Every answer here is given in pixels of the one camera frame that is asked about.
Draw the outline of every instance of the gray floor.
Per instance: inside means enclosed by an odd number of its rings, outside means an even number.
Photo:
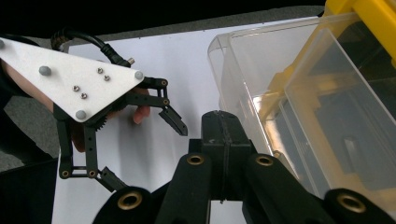
[[[99,35],[97,37],[104,41],[127,39],[151,35],[166,35],[179,32],[198,31],[215,29],[220,27],[229,27],[236,25],[245,25],[252,23],[281,21],[302,17],[316,16],[324,7],[282,7],[270,10],[239,14],[227,17],[221,17],[210,20],[192,21],[162,27],[150,28],[145,30],[124,32],[112,35]],[[50,49],[48,39],[32,38],[43,48]],[[81,40],[73,41],[72,45],[85,44]],[[14,97],[5,108],[8,115],[14,122],[30,136],[39,147],[48,152],[53,157],[58,157],[59,142],[55,126],[55,119],[51,113],[34,99]],[[9,169],[21,167],[22,163],[12,155],[0,151],[0,172]]]

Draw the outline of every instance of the clear plastic container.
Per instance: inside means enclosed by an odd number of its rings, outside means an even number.
[[[353,189],[396,219],[396,69],[354,13],[218,35],[221,109],[311,193]]]

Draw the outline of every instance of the metal bolt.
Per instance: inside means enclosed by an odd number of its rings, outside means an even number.
[[[131,65],[134,64],[134,58],[128,59],[128,63],[130,63]]]
[[[134,77],[137,79],[142,79],[143,78],[143,73],[140,71],[137,71],[134,73]]]
[[[41,75],[43,75],[43,76],[49,76],[50,75],[50,68],[48,67],[48,66],[41,66],[39,69],[38,69],[38,72],[41,74]]]
[[[76,118],[85,119],[87,118],[87,114],[85,113],[85,111],[79,110],[78,112],[76,112]]]

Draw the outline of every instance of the human hand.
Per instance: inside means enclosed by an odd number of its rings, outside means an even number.
[[[24,92],[26,92],[31,97],[35,98],[38,102],[44,105],[51,113],[53,113],[53,102],[51,99],[44,94],[41,90],[39,90],[36,86],[34,86],[29,80],[27,80],[24,76],[22,76],[18,71],[16,71],[12,66],[7,64],[6,62],[0,60],[1,68],[5,71],[5,74],[8,74],[9,78],[12,79]],[[140,93],[140,94],[149,94],[149,90],[133,88],[131,92]],[[120,111],[118,112],[110,112],[107,114],[108,119],[112,119],[116,117]],[[134,123],[139,124],[142,122],[144,117],[148,117],[150,113],[150,107],[147,105],[138,106],[135,112],[132,114],[132,120]],[[76,122],[71,119],[70,121],[70,134],[72,142],[79,152],[85,151],[84,144],[84,129],[83,124]]]

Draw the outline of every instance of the white surface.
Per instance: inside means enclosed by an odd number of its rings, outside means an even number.
[[[107,166],[127,185],[149,191],[170,181],[178,159],[188,152],[189,140],[201,138],[201,116],[219,110],[219,92],[207,59],[210,42],[218,34],[260,26],[262,23],[108,42],[123,58],[133,57],[133,68],[145,76],[169,81],[171,106],[188,126],[189,136],[179,136],[161,119],[157,108],[134,125],[127,119],[134,107],[127,107],[97,133],[99,169]],[[93,45],[72,47],[69,53],[107,62]],[[75,151],[74,155],[77,165],[85,165],[84,154]],[[58,176],[52,221],[92,223],[109,197],[95,180]],[[211,223],[246,223],[241,208],[240,202],[212,202]]]
[[[1,39],[5,45],[0,58],[78,122],[90,119],[143,80],[135,78],[137,70],[131,68]],[[49,67],[49,76],[40,75],[41,66]],[[98,74],[98,68],[104,73]],[[79,91],[73,91],[74,86],[79,86]],[[80,98],[83,92],[88,95],[86,99]],[[76,118],[79,110],[85,111],[85,119]]]

